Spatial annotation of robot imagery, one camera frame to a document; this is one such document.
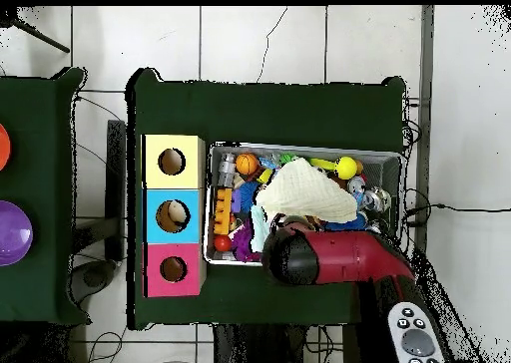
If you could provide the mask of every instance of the circular hole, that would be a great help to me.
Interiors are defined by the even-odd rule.
[[[158,157],[158,167],[168,176],[176,176],[185,169],[185,155],[176,148],[165,149]]]
[[[187,265],[180,257],[167,257],[160,265],[160,273],[166,281],[179,282],[187,276]]]
[[[166,200],[158,207],[156,222],[166,232],[180,232],[190,221],[190,212],[180,200]]]

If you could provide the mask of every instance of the green table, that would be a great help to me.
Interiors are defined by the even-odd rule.
[[[288,146],[402,151],[400,78],[383,85],[337,83],[300,86],[162,82],[154,70],[138,70],[127,86],[130,327],[156,323],[356,322],[351,284],[289,287],[258,267],[209,265],[201,295],[145,298],[142,294],[140,135],[182,134],[215,141]]]
[[[34,228],[20,262],[0,268],[0,320],[78,324],[87,314],[68,296],[72,254],[72,100],[80,69],[52,79],[0,77],[0,124],[11,160],[0,172],[0,199],[17,204]]]

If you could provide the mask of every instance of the wooden block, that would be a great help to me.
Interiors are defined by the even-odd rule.
[[[201,189],[147,190],[147,243],[197,244],[202,241]]]
[[[144,295],[199,295],[206,279],[206,262],[201,248],[200,244],[148,244],[147,292]]]
[[[146,188],[205,187],[206,145],[199,137],[144,135],[142,144]]]
[[[215,203],[215,234],[229,234],[232,198],[233,190],[231,188],[221,188],[217,191],[217,201]]]

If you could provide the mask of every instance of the shape sorter box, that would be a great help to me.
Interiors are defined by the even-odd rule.
[[[143,135],[142,144],[146,188],[205,187],[206,145],[199,137]],[[177,168],[174,174],[164,172],[165,164]]]
[[[203,232],[202,189],[148,189],[146,198],[147,244],[198,244]],[[184,227],[178,232],[163,230],[157,214],[166,202],[178,202],[186,211]]]
[[[164,277],[167,260],[179,260],[183,276],[177,281]],[[149,244],[146,263],[146,297],[195,296],[201,292],[206,279],[206,262],[199,244]]]

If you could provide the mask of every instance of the pink block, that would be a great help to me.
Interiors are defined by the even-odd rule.
[[[185,262],[187,274],[178,282],[166,280],[161,264],[168,257]],[[199,244],[148,244],[148,297],[196,296],[201,291],[201,247]]]

